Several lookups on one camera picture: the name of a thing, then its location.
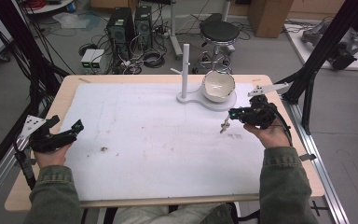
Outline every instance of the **bowl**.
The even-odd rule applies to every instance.
[[[223,103],[229,99],[235,90],[235,81],[230,74],[209,72],[202,80],[202,93],[210,101]]]

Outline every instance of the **gray floor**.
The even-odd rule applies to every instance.
[[[106,21],[84,15],[91,19],[92,27],[86,30],[63,30],[58,24],[48,24],[52,22],[49,16],[47,14],[39,18],[42,25],[51,28],[54,33],[48,35],[49,42],[75,73],[82,74],[78,49],[89,43],[94,36],[103,35]],[[246,18],[229,19],[247,23]],[[193,18],[182,18],[178,24],[188,20]],[[236,51],[231,57],[234,74],[265,74],[275,82],[293,74],[302,66],[286,34],[271,39],[254,37],[251,32],[248,34],[250,40],[239,40],[234,45]],[[178,39],[181,43],[191,44],[191,62],[195,62],[204,49],[211,48],[206,46],[202,49],[202,41],[198,36],[179,35]],[[166,46],[168,52],[164,56],[164,66],[159,69],[145,68],[142,74],[173,74],[171,67],[181,69],[182,62],[174,59],[169,41],[166,41]],[[67,70],[57,55],[53,54],[53,58],[59,67]],[[28,81],[14,61],[0,62],[0,142],[28,104],[28,88]],[[310,116],[312,137],[350,223],[358,223],[358,72],[320,70],[313,96]],[[25,216],[25,213],[11,213],[4,208],[5,199],[18,172],[18,168],[13,168],[0,187],[0,223],[21,223]],[[325,206],[323,198],[312,200],[318,206]],[[257,206],[257,203],[241,203],[242,215],[253,212]],[[328,211],[321,211],[318,219],[320,223],[332,223]]]

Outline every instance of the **white bracket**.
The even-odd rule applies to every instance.
[[[287,82],[285,82],[283,84],[275,84],[275,85],[268,85],[268,86],[262,86],[262,87],[257,85],[254,90],[252,90],[248,93],[248,96],[251,97],[251,96],[266,94],[271,91],[283,89],[287,86],[289,86],[289,84],[287,84]]]
[[[46,123],[45,119],[40,119],[31,115],[27,116],[27,120],[24,123],[24,127],[22,127],[22,131],[20,134],[20,139],[25,139],[31,133],[40,128],[44,123]]]

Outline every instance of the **green jacket sleeve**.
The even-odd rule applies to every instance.
[[[262,224],[318,223],[310,210],[310,194],[310,182],[295,148],[264,151],[260,176]]]
[[[81,221],[81,209],[72,178],[65,166],[48,166],[40,170],[30,195],[32,208],[24,223],[75,223]]]

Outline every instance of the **black round stool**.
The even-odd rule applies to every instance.
[[[213,53],[210,55],[208,51],[202,52],[192,72],[197,74],[200,66],[220,73],[231,73],[231,60],[227,54],[220,52],[220,47],[232,45],[237,41],[240,35],[238,28],[226,21],[209,21],[201,26],[200,35],[205,41],[203,47],[207,43],[214,45]]]

